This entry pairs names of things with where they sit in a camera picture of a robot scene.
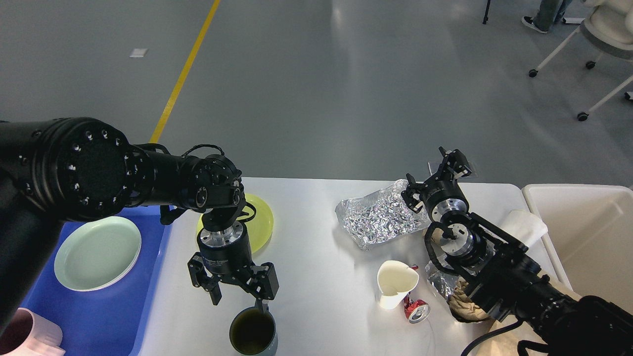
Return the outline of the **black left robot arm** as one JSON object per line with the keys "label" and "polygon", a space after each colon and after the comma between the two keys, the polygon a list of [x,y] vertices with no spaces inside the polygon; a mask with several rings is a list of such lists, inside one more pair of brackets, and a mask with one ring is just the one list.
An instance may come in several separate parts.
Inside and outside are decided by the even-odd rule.
{"label": "black left robot arm", "polygon": [[1,329],[5,330],[43,270],[66,222],[94,222],[124,208],[160,207],[170,225],[201,213],[192,285],[219,304],[220,284],[239,286],[266,311],[279,283],[271,262],[252,259],[242,172],[217,154],[172,155],[157,143],[133,145],[89,117],[0,125]]}

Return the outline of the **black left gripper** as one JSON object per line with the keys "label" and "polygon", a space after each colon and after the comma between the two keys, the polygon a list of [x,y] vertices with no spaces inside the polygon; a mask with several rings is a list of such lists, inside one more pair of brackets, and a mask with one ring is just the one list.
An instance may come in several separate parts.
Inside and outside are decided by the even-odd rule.
{"label": "black left gripper", "polygon": [[222,299],[220,283],[239,286],[255,297],[260,313],[269,311],[267,301],[275,299],[279,289],[272,262],[256,265],[252,260],[247,227],[235,222],[223,231],[202,228],[196,238],[198,252],[188,261],[188,273],[195,288],[203,288],[217,306]]}

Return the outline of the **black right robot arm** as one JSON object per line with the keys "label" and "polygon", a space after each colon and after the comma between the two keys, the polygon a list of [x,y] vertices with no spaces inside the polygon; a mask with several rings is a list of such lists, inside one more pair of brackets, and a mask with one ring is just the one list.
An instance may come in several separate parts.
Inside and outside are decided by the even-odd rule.
{"label": "black right robot arm", "polygon": [[519,341],[520,356],[529,350],[548,356],[630,356],[632,315],[597,296],[576,301],[552,286],[548,275],[539,276],[541,266],[524,243],[469,210],[457,184],[472,173],[466,156],[458,149],[439,151],[443,159],[435,173],[423,182],[407,174],[402,191],[411,211],[425,210],[430,217],[424,234],[429,259],[438,271],[463,277],[467,297],[495,320],[516,317],[510,326],[475,339],[462,354],[527,323],[542,343]]}

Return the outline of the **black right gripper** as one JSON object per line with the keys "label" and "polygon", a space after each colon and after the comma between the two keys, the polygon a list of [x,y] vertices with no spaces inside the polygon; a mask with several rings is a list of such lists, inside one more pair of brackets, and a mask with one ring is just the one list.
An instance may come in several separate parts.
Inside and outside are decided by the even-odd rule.
{"label": "black right gripper", "polygon": [[407,185],[401,192],[405,206],[416,214],[427,213],[434,222],[441,222],[448,214],[468,214],[469,204],[457,181],[472,175],[472,165],[459,150],[439,146],[442,160],[428,180],[418,182],[406,174]]}

